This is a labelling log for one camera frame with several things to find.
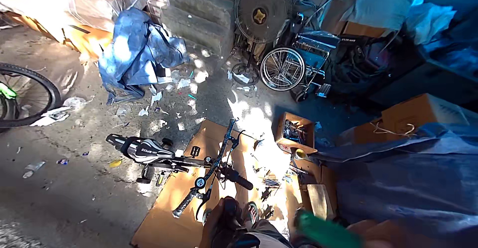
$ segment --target bicycle tire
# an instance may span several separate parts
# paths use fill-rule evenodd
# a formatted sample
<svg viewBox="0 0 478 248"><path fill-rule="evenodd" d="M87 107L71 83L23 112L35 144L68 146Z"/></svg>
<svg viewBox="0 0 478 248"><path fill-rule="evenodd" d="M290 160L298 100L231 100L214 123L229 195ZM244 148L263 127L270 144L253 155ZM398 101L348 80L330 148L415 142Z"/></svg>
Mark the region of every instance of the bicycle tire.
<svg viewBox="0 0 478 248"><path fill-rule="evenodd" d="M48 106L45 107L43 111L38 112L34 116L26 117L22 119L15 119L15 120L0 120L0 128L13 128L13 127L30 125L34 123L35 121L39 120L41 118L41 115L45 113L46 111L58 108L62 105L60 91L58 91L58 88L43 75L24 67L16 66L9 63L3 63L3 62L0 62L0 72L1 71L20 74L37 81L40 85L42 85L45 88L45 90L48 91L49 102L48 102Z"/></svg>

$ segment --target wheelchair footrest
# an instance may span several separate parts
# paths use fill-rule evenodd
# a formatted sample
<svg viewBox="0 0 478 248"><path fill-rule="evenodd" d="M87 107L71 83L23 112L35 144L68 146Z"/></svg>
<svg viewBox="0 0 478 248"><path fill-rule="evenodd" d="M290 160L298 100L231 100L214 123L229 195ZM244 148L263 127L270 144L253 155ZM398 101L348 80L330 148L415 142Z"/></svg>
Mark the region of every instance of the wheelchair footrest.
<svg viewBox="0 0 478 248"><path fill-rule="evenodd" d="M332 86L329 85L329 84L322 84L322 85L320 86L319 91L317 91L317 95L320 96L320 97L326 98L326 97L327 97L327 94L329 93L331 87L332 87Z"/></svg>

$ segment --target bicycle seat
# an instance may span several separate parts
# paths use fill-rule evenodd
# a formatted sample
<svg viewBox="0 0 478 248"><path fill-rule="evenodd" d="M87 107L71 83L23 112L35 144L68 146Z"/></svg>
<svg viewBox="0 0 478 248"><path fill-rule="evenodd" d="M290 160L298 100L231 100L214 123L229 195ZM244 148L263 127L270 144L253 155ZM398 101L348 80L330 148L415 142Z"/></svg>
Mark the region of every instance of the bicycle seat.
<svg viewBox="0 0 478 248"><path fill-rule="evenodd" d="M175 154L153 139L142 140L136 148L133 159L139 163L152 163L155 160L174 159Z"/></svg>

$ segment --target plastic sheet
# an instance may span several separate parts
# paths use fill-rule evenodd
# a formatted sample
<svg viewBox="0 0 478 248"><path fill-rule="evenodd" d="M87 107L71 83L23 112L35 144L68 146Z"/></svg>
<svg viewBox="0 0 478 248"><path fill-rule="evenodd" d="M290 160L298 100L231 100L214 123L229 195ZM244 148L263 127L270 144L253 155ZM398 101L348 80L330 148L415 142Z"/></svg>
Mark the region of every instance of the plastic sheet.
<svg viewBox="0 0 478 248"><path fill-rule="evenodd" d="M323 148L339 213L350 223L395 219L461 247L478 229L478 129L428 123L409 140Z"/></svg>

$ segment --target blue tarp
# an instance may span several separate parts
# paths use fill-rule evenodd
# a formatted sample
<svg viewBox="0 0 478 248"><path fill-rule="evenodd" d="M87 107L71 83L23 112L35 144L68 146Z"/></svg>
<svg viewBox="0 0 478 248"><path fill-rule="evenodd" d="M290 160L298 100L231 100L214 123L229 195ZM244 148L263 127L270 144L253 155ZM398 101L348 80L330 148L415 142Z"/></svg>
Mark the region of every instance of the blue tarp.
<svg viewBox="0 0 478 248"><path fill-rule="evenodd" d="M122 11L115 21L113 41L99 58L99 73L108 91L108 104L142 98L140 85L157 83L163 68L186 62L183 39L168 36L143 11Z"/></svg>
<svg viewBox="0 0 478 248"><path fill-rule="evenodd" d="M420 137L320 150L351 223L394 219L462 247L478 233L478 129L429 123Z"/></svg>

